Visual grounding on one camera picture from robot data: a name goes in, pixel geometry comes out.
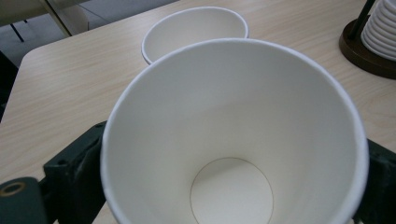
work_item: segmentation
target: wooden table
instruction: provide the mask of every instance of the wooden table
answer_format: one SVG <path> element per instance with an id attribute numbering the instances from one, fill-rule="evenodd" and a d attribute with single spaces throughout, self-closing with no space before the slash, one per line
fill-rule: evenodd
<path id="1" fill-rule="evenodd" d="M 0 125 L 0 182 L 44 177 L 42 165 L 106 120 L 129 82 L 148 65 L 140 45 L 161 18 L 189 7 L 240 13 L 250 38 L 296 49 L 324 66 L 359 109 L 368 138 L 396 152 L 396 81 L 373 76 L 338 48 L 364 0 L 181 0 L 34 49 L 18 73 Z M 107 206 L 96 223 L 114 223 Z"/>

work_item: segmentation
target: floor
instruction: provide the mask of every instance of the floor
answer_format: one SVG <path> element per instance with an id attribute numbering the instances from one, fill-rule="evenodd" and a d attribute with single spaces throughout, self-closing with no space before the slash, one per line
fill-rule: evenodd
<path id="1" fill-rule="evenodd" d="M 89 21 L 90 29 L 131 17 L 176 0 L 91 0 L 80 4 Z M 14 23 L 21 34 L 22 43 L 11 26 L 0 27 L 0 50 L 17 66 L 30 50 L 64 38 L 62 31 L 50 15 L 43 15 Z"/>

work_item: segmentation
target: black plastic part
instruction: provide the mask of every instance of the black plastic part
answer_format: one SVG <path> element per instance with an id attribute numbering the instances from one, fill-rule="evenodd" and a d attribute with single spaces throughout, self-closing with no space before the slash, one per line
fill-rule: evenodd
<path id="1" fill-rule="evenodd" d="M 365 23 L 365 19 L 370 12 L 375 0 L 367 0 L 366 4 L 364 5 L 363 9 L 361 10 L 361 14 L 359 15 L 358 19 L 354 23 L 349 35 L 347 36 L 348 39 L 355 39 L 356 35 L 358 34 L 359 29 Z"/>
<path id="2" fill-rule="evenodd" d="M 0 185 L 0 223 L 49 223 L 36 179 L 23 177 Z"/>
<path id="3" fill-rule="evenodd" d="M 369 140 L 370 169 L 355 223 L 396 224 L 396 154 Z"/>
<path id="4" fill-rule="evenodd" d="M 92 223 L 105 203 L 100 178 L 100 150 L 105 123 L 100 123 L 44 165 L 46 206 L 60 223 Z"/>

